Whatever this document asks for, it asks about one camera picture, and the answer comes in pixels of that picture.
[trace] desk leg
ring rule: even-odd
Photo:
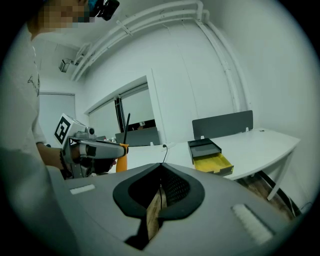
[[[282,180],[284,179],[284,176],[286,175],[287,173],[287,170],[288,170],[288,167],[290,165],[290,162],[291,162],[291,158],[292,158],[292,155],[293,155],[293,151],[291,151],[287,157],[286,157],[286,160],[285,160],[285,164],[283,165],[281,171],[280,171],[280,175],[279,177],[277,178],[276,182],[275,182],[275,186],[274,188],[271,190],[270,194],[268,195],[267,199],[270,201],[274,196],[275,194],[277,193],[279,187],[280,187],[280,184],[282,182]]]

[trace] black mesh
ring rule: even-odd
[[[186,180],[165,168],[161,170],[161,185],[168,207],[184,199],[190,191],[190,185]]]

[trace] camera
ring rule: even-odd
[[[111,19],[120,3],[117,0],[97,0],[93,10],[90,10],[90,17],[101,17],[105,21]]]

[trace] white shirt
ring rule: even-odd
[[[31,33],[25,24],[12,43],[0,72],[0,147],[40,158],[45,143],[40,128],[40,78]]]

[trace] white desk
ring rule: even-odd
[[[212,139],[221,149],[222,154],[234,165],[233,173],[225,176],[230,180],[237,180],[259,172],[266,167],[287,157],[282,167],[276,185],[271,191],[270,200],[277,190],[288,169],[292,152],[299,143],[299,139],[267,129],[254,129],[235,135]],[[162,145],[129,147],[127,155],[128,170],[152,163],[162,163],[166,151]],[[165,163],[195,168],[189,153],[187,142],[177,143],[168,150]]]

